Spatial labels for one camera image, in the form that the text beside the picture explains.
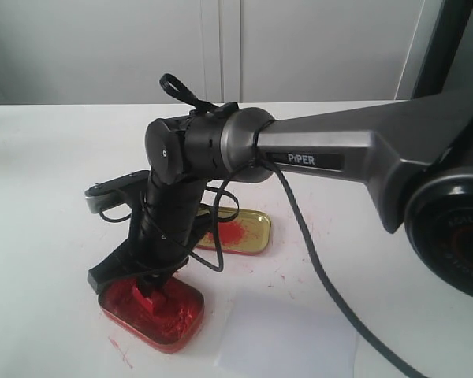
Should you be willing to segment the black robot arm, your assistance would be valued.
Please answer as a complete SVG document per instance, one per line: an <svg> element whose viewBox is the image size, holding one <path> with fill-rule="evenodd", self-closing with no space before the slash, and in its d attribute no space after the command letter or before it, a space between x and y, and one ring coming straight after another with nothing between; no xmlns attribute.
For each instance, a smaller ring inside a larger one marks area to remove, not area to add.
<svg viewBox="0 0 473 378"><path fill-rule="evenodd" d="M127 239L88 273L94 291L182 267L209 225L198 214L209 181L295 172L364 184L384 229L404 228L423 263L473 297L473 88L278 120L201 100L170 74L160 85L189 114L147 126L148 170L86 191L93 213L132 211Z"/></svg>

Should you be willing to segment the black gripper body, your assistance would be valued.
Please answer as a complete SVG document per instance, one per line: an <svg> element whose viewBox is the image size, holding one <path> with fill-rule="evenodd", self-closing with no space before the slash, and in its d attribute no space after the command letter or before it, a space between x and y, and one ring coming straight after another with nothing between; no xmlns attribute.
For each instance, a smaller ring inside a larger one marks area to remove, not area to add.
<svg viewBox="0 0 473 378"><path fill-rule="evenodd" d="M119 190L132 208L119 280L141 277L166 282L187 263L188 240L204 190L203 184L148 184L133 195Z"/></svg>

